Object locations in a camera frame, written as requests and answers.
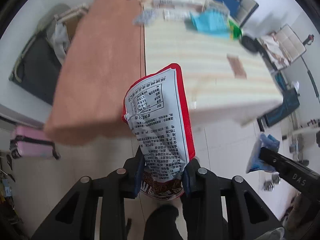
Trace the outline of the red white snack bag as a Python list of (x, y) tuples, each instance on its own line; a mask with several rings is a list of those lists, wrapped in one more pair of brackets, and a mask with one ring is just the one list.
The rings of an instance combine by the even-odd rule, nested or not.
[(142, 192), (157, 200), (180, 197), (184, 169), (195, 157), (181, 67), (172, 63), (136, 81), (125, 95), (122, 119), (145, 159)]

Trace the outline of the long white box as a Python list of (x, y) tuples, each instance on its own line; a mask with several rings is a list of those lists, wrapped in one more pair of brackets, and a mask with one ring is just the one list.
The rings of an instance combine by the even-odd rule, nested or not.
[(196, 0), (153, 0), (153, 6), (202, 7), (203, 3)]

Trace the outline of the silver dumbbell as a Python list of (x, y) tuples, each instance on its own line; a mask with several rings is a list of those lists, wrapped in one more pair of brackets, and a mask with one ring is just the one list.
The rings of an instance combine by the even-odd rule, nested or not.
[(272, 192), (274, 190), (274, 187), (276, 185), (279, 185), (280, 183), (281, 183), (281, 178), (279, 174), (273, 173), (270, 179), (264, 181), (263, 190), (267, 192)]

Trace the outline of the person's black trouser legs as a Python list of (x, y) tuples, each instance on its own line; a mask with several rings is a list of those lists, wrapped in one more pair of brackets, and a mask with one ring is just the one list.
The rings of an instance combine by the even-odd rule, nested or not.
[(146, 221), (143, 240), (183, 239), (176, 226), (178, 216), (178, 209), (171, 204), (158, 207)]

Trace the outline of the black blue exercise bench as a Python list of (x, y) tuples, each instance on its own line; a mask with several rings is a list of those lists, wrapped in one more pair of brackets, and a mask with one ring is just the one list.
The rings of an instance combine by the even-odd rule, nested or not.
[(295, 88), (291, 88), (283, 91), (283, 103), (267, 112), (263, 116), (257, 118), (257, 123), (261, 132), (264, 132), (263, 120), (267, 127), (272, 127), (281, 120), (287, 118), (292, 114), (299, 106), (299, 94)]

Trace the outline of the pink suitcase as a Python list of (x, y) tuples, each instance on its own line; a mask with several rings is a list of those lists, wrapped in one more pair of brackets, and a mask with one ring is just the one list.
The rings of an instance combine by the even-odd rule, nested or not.
[(11, 156), (14, 159), (32, 158), (54, 158), (59, 160), (55, 143), (49, 140), (40, 129), (16, 126), (11, 134), (10, 146)]

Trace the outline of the brown card on table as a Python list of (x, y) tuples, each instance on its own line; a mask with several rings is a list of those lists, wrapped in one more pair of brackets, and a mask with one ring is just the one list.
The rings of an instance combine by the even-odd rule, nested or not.
[(227, 60), (236, 79), (247, 79), (243, 64), (237, 56), (227, 55)]

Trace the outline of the brown table runner cloth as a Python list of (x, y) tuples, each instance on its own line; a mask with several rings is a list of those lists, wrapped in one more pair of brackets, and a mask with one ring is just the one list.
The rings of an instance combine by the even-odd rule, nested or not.
[(130, 86), (144, 75), (144, 30), (133, 20), (138, 0), (95, 0), (77, 26), (62, 65), (46, 136), (83, 145), (96, 137), (129, 137), (122, 120)]

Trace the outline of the white chair with cloth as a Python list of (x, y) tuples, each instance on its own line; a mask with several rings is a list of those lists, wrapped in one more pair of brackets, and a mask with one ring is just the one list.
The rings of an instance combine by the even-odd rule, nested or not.
[(275, 71), (288, 68), (306, 52), (303, 42), (288, 24), (257, 38), (257, 42)]

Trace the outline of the black round lid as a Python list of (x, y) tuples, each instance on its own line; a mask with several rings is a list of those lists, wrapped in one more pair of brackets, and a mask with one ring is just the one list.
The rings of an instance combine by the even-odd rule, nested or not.
[(252, 53), (259, 52), (259, 42), (250, 36), (242, 35), (240, 43), (244, 48)]

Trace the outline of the cream striped table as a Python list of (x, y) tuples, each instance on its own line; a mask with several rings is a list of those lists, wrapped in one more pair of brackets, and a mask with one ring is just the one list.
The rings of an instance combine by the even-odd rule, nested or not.
[[(147, 74), (180, 65), (193, 124), (222, 119), (246, 124), (283, 103), (262, 57), (238, 41), (202, 34), (190, 23), (159, 15), (145, 27), (144, 44)], [(234, 77), (227, 55), (240, 59), (247, 79)]]

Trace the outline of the grey foil blister pack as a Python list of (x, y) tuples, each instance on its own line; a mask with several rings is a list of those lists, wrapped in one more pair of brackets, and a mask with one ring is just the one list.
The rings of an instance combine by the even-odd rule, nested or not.
[(156, 10), (144, 10), (133, 20), (133, 25), (150, 25), (158, 16)]

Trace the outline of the dark suitcase by wall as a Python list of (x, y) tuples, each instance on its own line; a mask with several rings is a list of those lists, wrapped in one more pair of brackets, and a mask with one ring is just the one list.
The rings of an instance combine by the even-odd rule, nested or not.
[(70, 9), (66, 4), (53, 6), (38, 22), (36, 29), (18, 56), (9, 81), (52, 105), (61, 63), (50, 39), (55, 31), (55, 15)]

